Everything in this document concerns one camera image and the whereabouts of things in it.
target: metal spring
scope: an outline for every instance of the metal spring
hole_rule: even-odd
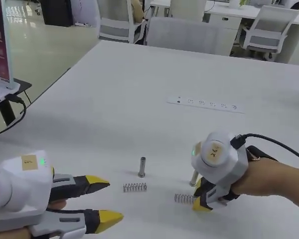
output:
[[[147,190],[146,183],[126,183],[123,185],[124,192],[142,192]]]
[[[196,198],[197,197],[192,196],[192,195],[175,193],[174,200],[177,203],[194,204],[194,201],[195,201]]]

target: metal pin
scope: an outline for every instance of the metal pin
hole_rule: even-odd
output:
[[[145,177],[145,162],[146,162],[146,158],[142,157],[141,158],[141,163],[140,163],[140,171],[139,171],[139,177],[140,178]]]
[[[198,178],[198,172],[195,170],[194,173],[193,173],[193,176],[191,177],[191,180],[190,180],[190,182],[189,182],[189,184],[190,184],[192,187],[195,187],[196,182],[197,182],[197,178]]]

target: hand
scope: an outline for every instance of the hand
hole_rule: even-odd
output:
[[[62,209],[66,205],[65,200],[60,200],[51,203],[48,208],[51,209]],[[31,234],[27,228],[12,230],[8,232],[0,233],[0,239],[30,239]]]
[[[278,195],[284,170],[288,168],[290,167],[268,158],[250,162],[244,176],[232,185],[232,191],[238,195]]]

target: white plastic housing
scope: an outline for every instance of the white plastic housing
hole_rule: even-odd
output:
[[[230,140],[233,134],[213,132],[205,142],[194,146],[191,164],[207,181],[221,185],[231,185],[241,178],[248,168],[245,147],[235,150]]]
[[[35,160],[26,162],[16,157],[0,165],[0,220],[41,215],[47,208],[53,177],[51,165],[44,151],[31,155]]]

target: label sticker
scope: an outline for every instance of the label sticker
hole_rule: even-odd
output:
[[[38,162],[35,155],[23,155],[21,159],[23,171],[38,169]]]
[[[223,148],[220,144],[212,143],[210,149],[208,150],[207,159],[210,162],[216,163],[221,155],[222,150]]]

